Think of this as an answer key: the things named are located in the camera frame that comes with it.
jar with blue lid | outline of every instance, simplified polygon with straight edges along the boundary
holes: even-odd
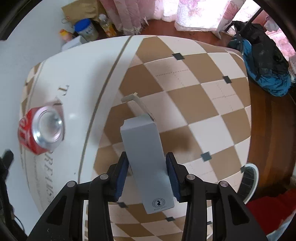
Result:
[[[94,41],[99,37],[98,31],[89,18],[82,19],[75,23],[74,29],[79,35],[85,38],[86,41]]]

checkered tablecloth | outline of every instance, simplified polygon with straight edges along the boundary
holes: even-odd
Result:
[[[143,114],[123,96],[138,93],[155,118],[164,153],[202,180],[226,180],[237,191],[250,146],[251,106],[244,61],[234,50],[168,36],[144,38],[118,89],[102,135],[93,178],[117,163],[123,121]],[[116,241],[179,241],[186,203],[146,214],[129,171],[118,204],[110,204]],[[207,202],[208,235],[212,233]]]

white bottle cap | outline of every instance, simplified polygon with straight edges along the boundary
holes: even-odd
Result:
[[[107,19],[107,17],[106,17],[106,15],[105,14],[100,14],[99,15],[99,20],[101,20],[101,21],[105,21]]]

table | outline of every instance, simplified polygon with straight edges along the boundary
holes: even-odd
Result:
[[[226,180],[237,191],[250,146],[251,105],[239,52],[168,36],[123,36],[90,42],[36,65],[23,89],[20,117],[62,103],[64,141],[39,156],[21,149],[40,213],[69,180],[88,182],[124,151],[120,126],[143,111],[123,96],[138,93],[155,118],[164,152],[202,180]],[[129,170],[118,204],[109,205],[121,240],[180,240],[186,203],[146,214]],[[212,209],[207,202],[208,236]],[[87,203],[85,203],[87,238]]]

coca-cola can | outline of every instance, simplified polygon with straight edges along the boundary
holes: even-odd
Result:
[[[63,133],[62,118],[52,106],[30,109],[17,131],[19,142],[36,155],[53,151],[61,143]]]

